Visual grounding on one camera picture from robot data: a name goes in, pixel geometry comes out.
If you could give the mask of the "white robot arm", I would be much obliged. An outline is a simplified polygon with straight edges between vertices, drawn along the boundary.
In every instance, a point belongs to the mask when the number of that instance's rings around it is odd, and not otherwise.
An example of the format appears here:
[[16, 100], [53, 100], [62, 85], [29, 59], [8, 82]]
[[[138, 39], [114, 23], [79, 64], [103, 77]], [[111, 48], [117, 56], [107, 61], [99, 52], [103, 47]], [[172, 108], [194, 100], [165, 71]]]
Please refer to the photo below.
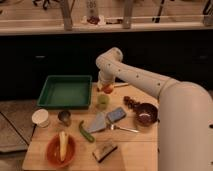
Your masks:
[[139, 69], [122, 62], [113, 47], [96, 58], [98, 82], [117, 78], [156, 98], [158, 171], [213, 171], [213, 98], [200, 85]]

